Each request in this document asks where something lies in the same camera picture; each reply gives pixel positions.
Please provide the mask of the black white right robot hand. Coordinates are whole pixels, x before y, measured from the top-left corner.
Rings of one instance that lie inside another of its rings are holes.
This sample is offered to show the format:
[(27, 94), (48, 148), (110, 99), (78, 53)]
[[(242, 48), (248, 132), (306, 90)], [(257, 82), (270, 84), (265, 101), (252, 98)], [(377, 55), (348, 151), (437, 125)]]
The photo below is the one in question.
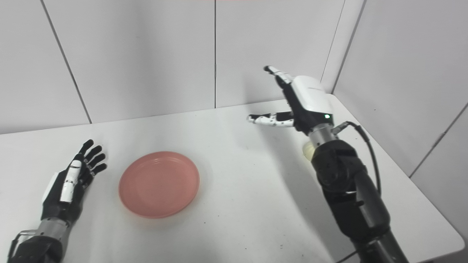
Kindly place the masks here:
[(290, 111), (250, 114), (248, 122), (270, 127), (294, 127), (305, 135), (323, 125), (334, 126), (332, 105), (319, 80), (310, 76), (291, 76), (271, 65), (263, 69), (274, 76)]

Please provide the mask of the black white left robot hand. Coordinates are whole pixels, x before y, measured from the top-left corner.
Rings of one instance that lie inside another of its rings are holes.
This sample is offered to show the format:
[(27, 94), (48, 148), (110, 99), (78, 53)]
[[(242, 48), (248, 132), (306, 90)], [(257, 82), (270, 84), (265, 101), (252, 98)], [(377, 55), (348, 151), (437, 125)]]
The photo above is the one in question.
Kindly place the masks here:
[(54, 175), (42, 199), (41, 220), (58, 218), (74, 224), (81, 212), (84, 195), (96, 175), (107, 168), (101, 145), (87, 140), (66, 169)]

